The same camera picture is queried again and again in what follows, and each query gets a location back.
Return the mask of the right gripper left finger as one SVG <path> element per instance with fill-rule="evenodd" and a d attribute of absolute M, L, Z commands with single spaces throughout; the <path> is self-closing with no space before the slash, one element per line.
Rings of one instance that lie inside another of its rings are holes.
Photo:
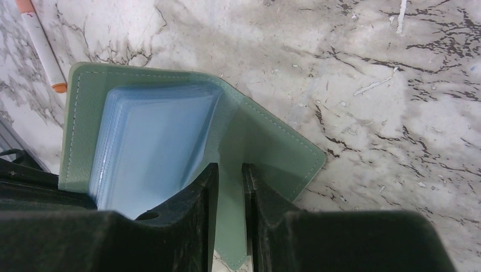
<path fill-rule="evenodd" d="M 211 271 L 218 165 L 133 219 L 113 210 L 1 211 L 2 271 Z"/>

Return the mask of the small white orange stick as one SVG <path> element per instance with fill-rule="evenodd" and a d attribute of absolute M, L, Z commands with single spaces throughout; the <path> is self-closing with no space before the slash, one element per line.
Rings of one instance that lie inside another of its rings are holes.
<path fill-rule="evenodd" d="M 33 4 L 29 0 L 16 0 L 17 8 L 26 25 L 33 47 L 40 59 L 47 80 L 59 94 L 67 91 L 67 83 L 53 54 Z"/>

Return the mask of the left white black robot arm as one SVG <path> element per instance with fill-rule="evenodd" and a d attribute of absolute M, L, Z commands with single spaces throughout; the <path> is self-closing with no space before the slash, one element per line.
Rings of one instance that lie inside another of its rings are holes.
<path fill-rule="evenodd" d="M 85 193 L 58 188 L 58 175 L 43 171 L 24 150 L 1 151 L 1 211 L 96 210 Z"/>

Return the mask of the green card holder wallet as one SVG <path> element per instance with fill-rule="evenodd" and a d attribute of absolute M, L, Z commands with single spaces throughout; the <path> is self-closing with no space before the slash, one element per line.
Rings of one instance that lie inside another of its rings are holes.
<path fill-rule="evenodd" d="M 58 187 L 134 219 L 219 169 L 215 250 L 232 270 L 248 259 L 241 170 L 295 200 L 325 153 L 219 77 L 81 62 L 69 73 Z"/>

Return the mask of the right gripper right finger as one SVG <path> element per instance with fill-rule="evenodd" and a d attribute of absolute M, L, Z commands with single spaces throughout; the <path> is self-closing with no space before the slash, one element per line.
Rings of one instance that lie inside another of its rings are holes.
<path fill-rule="evenodd" d="M 243 164 L 254 271 L 454 271 L 436 230 L 410 211 L 300 209 Z"/>

